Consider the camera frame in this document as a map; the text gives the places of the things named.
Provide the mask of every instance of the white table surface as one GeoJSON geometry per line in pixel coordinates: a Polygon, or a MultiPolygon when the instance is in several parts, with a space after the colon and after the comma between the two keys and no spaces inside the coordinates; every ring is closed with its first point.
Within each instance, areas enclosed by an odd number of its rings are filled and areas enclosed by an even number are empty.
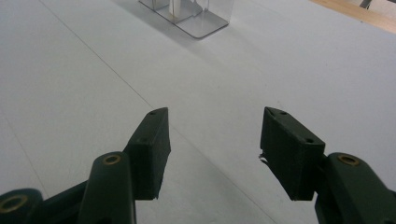
{"type": "Polygon", "coordinates": [[[317,223],[258,160],[262,111],[396,189],[395,59],[396,35],[307,0],[236,0],[203,40],[135,0],[0,1],[0,193],[82,182],[168,106],[173,151],[139,223],[317,223]]]}

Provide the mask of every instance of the transparent acrylic holder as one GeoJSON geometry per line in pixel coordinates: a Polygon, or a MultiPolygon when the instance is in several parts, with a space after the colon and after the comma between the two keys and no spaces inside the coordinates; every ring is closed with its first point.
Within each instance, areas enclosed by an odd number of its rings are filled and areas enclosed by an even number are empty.
{"type": "Polygon", "coordinates": [[[230,23],[233,0],[139,0],[143,5],[195,38],[230,23]]]}

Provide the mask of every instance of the wooden floor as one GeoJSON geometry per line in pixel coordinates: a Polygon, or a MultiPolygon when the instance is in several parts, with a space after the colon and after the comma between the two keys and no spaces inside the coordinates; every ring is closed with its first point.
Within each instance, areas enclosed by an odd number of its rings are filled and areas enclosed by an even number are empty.
{"type": "Polygon", "coordinates": [[[388,12],[389,15],[384,15],[379,10],[378,11],[374,11],[372,9],[367,10],[365,8],[359,7],[358,5],[354,5],[353,3],[350,3],[350,1],[348,2],[346,0],[311,0],[311,1],[320,4],[324,7],[341,12],[359,21],[364,21],[366,23],[372,24],[373,26],[382,28],[386,31],[396,34],[396,17],[392,18],[391,16],[389,16],[392,15],[389,12],[388,12]]]}

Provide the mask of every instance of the white surface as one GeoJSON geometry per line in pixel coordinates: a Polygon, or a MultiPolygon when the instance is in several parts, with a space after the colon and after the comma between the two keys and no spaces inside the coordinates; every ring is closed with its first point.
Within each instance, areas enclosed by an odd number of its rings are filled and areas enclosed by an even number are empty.
{"type": "Polygon", "coordinates": [[[13,0],[0,30],[2,172],[25,160],[0,193],[70,188],[163,106],[173,152],[160,200],[137,204],[142,223],[316,223],[257,158],[266,105],[396,189],[396,36],[368,24],[305,0],[239,0],[196,41],[137,1],[13,0]]]}

